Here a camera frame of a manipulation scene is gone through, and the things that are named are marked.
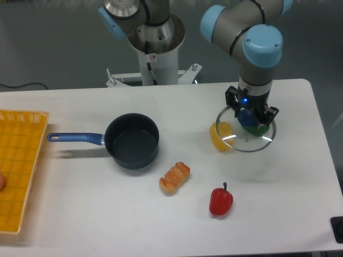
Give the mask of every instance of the blue object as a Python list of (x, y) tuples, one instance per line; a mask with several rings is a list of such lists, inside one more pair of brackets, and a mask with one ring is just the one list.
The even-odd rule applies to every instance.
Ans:
[(257, 67), (273, 67), (281, 59), (282, 35), (272, 26), (256, 25), (246, 32), (243, 51)]
[(281, 15), (287, 12), (292, 5), (293, 5), (293, 0), (284, 0), (284, 8), (282, 9)]
[(102, 134), (96, 133), (51, 133), (50, 142), (88, 142), (102, 146)]
[(204, 38), (206, 38), (211, 44), (215, 23), (223, 9), (225, 9), (225, 7), (221, 5), (214, 5), (210, 7), (205, 12), (200, 22), (200, 32), (202, 33)]
[(100, 7), (98, 9), (98, 14), (105, 27), (108, 29), (108, 31), (110, 31), (110, 33), (113, 36), (115, 36), (118, 39), (122, 39), (126, 36), (126, 34), (122, 31), (118, 24), (113, 21), (111, 16), (105, 11), (103, 7)]
[(239, 123), (244, 127), (255, 127), (258, 124), (258, 120), (255, 115), (247, 109), (241, 110), (238, 114), (237, 119)]

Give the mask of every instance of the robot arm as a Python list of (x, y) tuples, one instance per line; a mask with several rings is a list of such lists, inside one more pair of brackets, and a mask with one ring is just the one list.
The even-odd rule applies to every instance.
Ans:
[(232, 9), (215, 5), (208, 9), (200, 23), (200, 31), (212, 44), (241, 64), (238, 89), (226, 91), (226, 103), (244, 126), (241, 109), (253, 113), (256, 125), (269, 126), (278, 113), (268, 107), (267, 99), (275, 67), (282, 54), (282, 35), (271, 21), (292, 5), (293, 0), (243, 0)]
[(99, 16), (113, 36), (120, 39), (146, 24), (159, 26), (169, 19), (169, 0), (105, 0)]

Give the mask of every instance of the yellow object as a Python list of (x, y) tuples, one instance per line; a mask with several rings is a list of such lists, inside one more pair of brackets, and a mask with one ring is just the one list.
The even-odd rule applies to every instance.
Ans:
[[(219, 128), (219, 133), (222, 136), (222, 138), (233, 135), (231, 125), (228, 122), (219, 122), (218, 128)], [(227, 146), (218, 136), (217, 129), (215, 127), (215, 122), (210, 127), (210, 136), (211, 136), (214, 146), (216, 147), (218, 151), (223, 152), (225, 150), (230, 149), (230, 147)], [(234, 143), (234, 140), (233, 138), (229, 138), (229, 139), (226, 139), (225, 142), (232, 146)]]
[(0, 233), (18, 234), (48, 112), (0, 110)]

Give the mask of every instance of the green object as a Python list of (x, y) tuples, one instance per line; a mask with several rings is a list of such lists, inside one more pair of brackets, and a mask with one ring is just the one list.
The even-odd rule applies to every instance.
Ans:
[(257, 136), (257, 137), (261, 137), (262, 135), (264, 135), (265, 133), (268, 132), (269, 130), (269, 126), (254, 126), (254, 127), (245, 127), (242, 126), (246, 131), (250, 132), (251, 134)]

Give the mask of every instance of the yellow food toy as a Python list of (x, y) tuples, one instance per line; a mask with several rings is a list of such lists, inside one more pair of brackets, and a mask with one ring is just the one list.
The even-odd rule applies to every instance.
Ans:
[[(219, 133), (223, 138), (233, 135), (233, 131), (232, 131), (230, 123), (220, 122), (218, 124), (218, 127), (219, 127)], [(210, 136), (211, 136), (214, 146), (216, 147), (218, 151), (223, 152), (230, 149), (230, 147), (227, 146), (218, 136), (217, 129), (215, 128), (215, 122), (210, 127)], [(232, 146), (234, 143), (234, 140), (233, 138), (230, 138), (230, 139), (225, 140), (225, 142)]]

